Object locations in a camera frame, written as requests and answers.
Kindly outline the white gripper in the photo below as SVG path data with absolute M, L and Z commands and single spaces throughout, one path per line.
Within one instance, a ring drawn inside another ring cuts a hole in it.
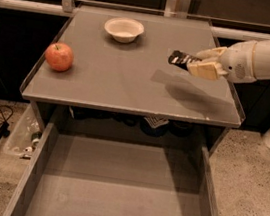
M 255 82 L 257 79 L 254 75 L 253 59 L 256 45 L 257 42 L 251 40 L 237 42 L 228 48 L 222 46 L 201 50 L 196 56 L 202 61 L 188 63 L 187 70 L 193 76 L 202 79 L 216 81 L 225 76 L 235 84 Z

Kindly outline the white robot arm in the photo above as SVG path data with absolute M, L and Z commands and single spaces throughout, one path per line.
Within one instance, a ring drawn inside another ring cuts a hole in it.
M 200 51 L 196 56 L 198 61 L 187 63 L 188 72 L 195 77 L 224 77 L 235 84 L 270 80 L 270 40 L 237 42 Z

